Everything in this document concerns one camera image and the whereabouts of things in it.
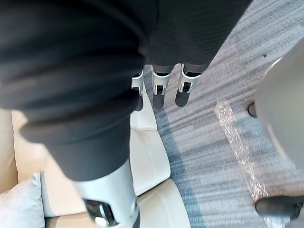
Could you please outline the right robot hand black cloth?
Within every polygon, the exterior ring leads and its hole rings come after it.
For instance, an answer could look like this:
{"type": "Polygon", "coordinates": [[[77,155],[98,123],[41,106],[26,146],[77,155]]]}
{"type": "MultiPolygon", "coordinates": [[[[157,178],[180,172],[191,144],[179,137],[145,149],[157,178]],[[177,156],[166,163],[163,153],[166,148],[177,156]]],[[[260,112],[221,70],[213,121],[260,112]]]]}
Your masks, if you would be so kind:
{"type": "Polygon", "coordinates": [[[145,65],[207,69],[248,0],[3,0],[0,105],[45,145],[93,221],[137,228],[130,166],[132,86],[145,65]]]}

